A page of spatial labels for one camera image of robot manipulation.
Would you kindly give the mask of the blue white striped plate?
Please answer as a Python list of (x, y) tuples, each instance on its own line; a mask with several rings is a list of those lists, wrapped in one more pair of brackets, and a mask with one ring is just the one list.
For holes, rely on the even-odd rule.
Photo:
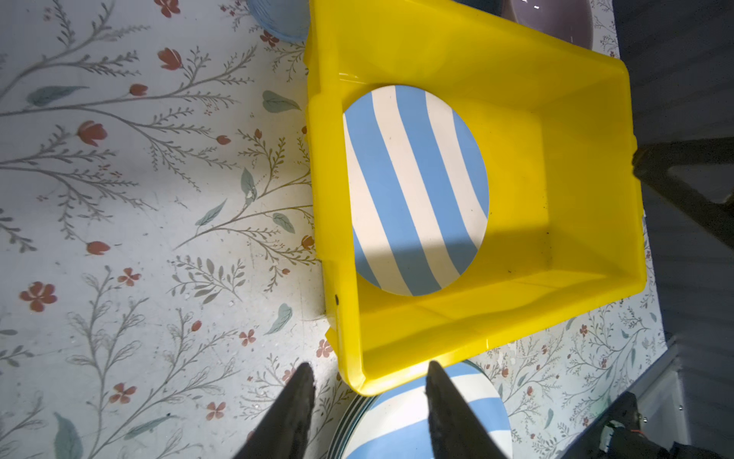
[(476, 258), (489, 179), (470, 129), (442, 99), (392, 85), (343, 115), (357, 272), (399, 296), (437, 293)]

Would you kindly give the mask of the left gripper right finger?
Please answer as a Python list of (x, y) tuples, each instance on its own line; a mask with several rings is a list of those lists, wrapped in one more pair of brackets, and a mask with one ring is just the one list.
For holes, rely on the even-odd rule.
[(436, 458), (510, 458), (512, 428), (489, 377), (472, 363), (428, 365), (428, 424)]

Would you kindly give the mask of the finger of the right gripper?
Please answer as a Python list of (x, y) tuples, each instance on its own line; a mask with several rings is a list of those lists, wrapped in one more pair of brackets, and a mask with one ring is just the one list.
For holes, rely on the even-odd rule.
[(731, 166), (732, 137), (673, 143), (651, 143), (633, 156), (634, 176), (675, 208), (717, 238), (733, 247), (733, 198), (716, 203), (683, 179), (670, 173), (674, 166)]

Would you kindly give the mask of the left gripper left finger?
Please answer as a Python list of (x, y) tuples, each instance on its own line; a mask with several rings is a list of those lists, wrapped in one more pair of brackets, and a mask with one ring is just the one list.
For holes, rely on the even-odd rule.
[(302, 363), (234, 458), (303, 458), (314, 406), (313, 369)]

